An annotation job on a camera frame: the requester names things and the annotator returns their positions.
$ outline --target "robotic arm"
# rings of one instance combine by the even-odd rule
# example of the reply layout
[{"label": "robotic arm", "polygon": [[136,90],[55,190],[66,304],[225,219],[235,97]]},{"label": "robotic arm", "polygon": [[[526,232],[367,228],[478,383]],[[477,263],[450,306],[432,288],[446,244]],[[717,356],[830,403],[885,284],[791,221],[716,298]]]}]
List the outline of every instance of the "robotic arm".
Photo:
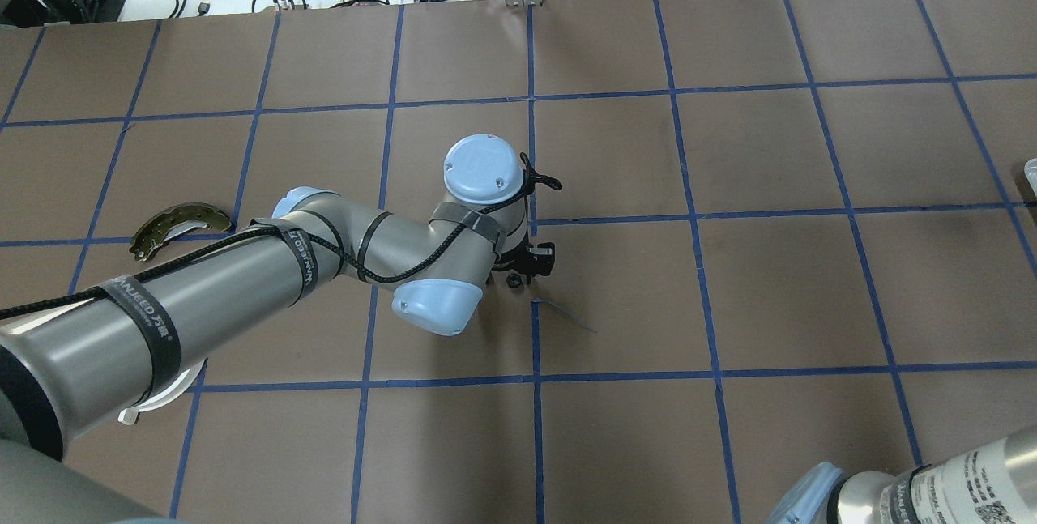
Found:
[{"label": "robotic arm", "polygon": [[457,142],[443,169],[447,193],[428,224],[296,188],[272,219],[192,254],[0,311],[33,314],[0,328],[0,521],[153,516],[52,460],[340,274],[392,291],[397,314],[444,336],[465,329],[491,271],[527,283],[551,274],[554,245],[530,244],[528,199],[537,184],[560,190],[557,180],[493,135]]}]

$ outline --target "electronic device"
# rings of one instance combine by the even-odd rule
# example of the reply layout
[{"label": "electronic device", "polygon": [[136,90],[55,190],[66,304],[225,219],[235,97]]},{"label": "electronic device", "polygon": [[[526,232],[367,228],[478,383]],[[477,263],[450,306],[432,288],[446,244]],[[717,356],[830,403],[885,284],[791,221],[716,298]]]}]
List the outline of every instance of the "electronic device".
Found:
[{"label": "electronic device", "polygon": [[0,25],[43,26],[47,16],[47,8],[37,0],[0,0]]}]

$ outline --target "velcro strap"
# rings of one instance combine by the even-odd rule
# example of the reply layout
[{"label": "velcro strap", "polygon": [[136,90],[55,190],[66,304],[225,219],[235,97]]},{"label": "velcro strap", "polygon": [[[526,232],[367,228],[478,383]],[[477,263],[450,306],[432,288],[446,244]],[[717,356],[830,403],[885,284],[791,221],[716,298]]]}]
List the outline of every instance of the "velcro strap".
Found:
[{"label": "velcro strap", "polygon": [[291,249],[291,254],[296,255],[296,260],[299,261],[299,274],[303,278],[303,287],[291,305],[299,303],[299,300],[310,295],[317,286],[317,257],[309,236],[296,222],[280,218],[256,219],[252,221],[252,225],[277,228],[281,233],[281,240]]},{"label": "velcro strap", "polygon": [[180,374],[180,338],[166,308],[133,275],[123,275],[97,285],[133,320],[151,353],[151,384],[131,406],[161,392]]}]

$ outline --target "black strap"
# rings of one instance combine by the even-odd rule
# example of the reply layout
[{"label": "black strap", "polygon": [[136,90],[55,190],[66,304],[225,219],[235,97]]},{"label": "black strap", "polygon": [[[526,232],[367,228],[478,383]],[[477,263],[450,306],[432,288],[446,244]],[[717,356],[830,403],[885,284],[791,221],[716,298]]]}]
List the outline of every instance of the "black strap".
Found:
[{"label": "black strap", "polygon": [[0,392],[22,421],[29,445],[56,461],[64,457],[61,428],[47,393],[17,356],[0,346]]},{"label": "black strap", "polygon": [[122,275],[97,285],[133,320],[151,353],[151,384],[131,406],[147,401],[180,374],[180,337],[166,308],[133,275]]},{"label": "black strap", "polygon": [[360,248],[357,249],[357,263],[360,265],[359,269],[357,269],[357,279],[361,281],[367,280],[364,276],[364,259],[367,258],[367,247],[371,245],[371,237],[374,236],[374,231],[377,230],[382,221],[385,221],[385,219],[390,216],[392,216],[391,212],[384,212],[377,217],[374,217],[374,220],[367,225],[367,231],[364,232],[364,238],[360,241]]},{"label": "black strap", "polygon": [[303,278],[303,286],[299,291],[299,297],[291,302],[291,305],[299,303],[299,300],[310,295],[317,286],[317,257],[313,253],[313,243],[310,243],[309,236],[296,222],[280,218],[256,219],[252,221],[252,225],[277,228],[281,233],[281,240],[291,249],[291,254],[296,255],[296,260],[299,261],[299,274]]},{"label": "black strap", "polygon": [[335,277],[338,277],[338,275],[342,273],[342,269],[345,267],[345,245],[342,244],[342,237],[338,233],[338,228],[335,228],[331,221],[325,218],[324,215],[317,214],[314,211],[302,209],[292,212],[304,212],[311,217],[316,218],[320,222],[324,222],[325,226],[327,226],[327,228],[331,230],[331,233],[335,236],[335,244],[337,244],[338,248],[342,250],[342,254],[338,255],[338,271],[335,272]]}]

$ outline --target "light blue joint cap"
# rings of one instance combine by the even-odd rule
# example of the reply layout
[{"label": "light blue joint cap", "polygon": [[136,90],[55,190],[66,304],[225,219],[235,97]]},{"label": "light blue joint cap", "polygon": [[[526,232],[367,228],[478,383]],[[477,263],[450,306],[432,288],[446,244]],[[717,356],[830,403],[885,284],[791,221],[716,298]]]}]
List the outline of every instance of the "light blue joint cap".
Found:
[{"label": "light blue joint cap", "polygon": [[338,195],[338,192],[332,192],[331,190],[321,190],[319,188],[310,188],[309,186],[300,186],[299,188],[292,188],[288,190],[288,195],[278,200],[277,205],[274,206],[274,214],[271,218],[281,218],[282,216],[288,214],[289,212],[296,210],[296,206],[300,204],[306,198],[314,194],[320,194],[328,192],[334,195]]},{"label": "light blue joint cap", "polygon": [[764,524],[810,524],[842,477],[842,470],[824,462],[807,472],[778,502]]},{"label": "light blue joint cap", "polygon": [[396,287],[392,310],[404,321],[441,336],[464,331],[482,289],[453,279],[421,279]]},{"label": "light blue joint cap", "polygon": [[510,143],[496,135],[470,135],[447,151],[443,183],[463,202],[503,202],[522,192],[522,160]]}]

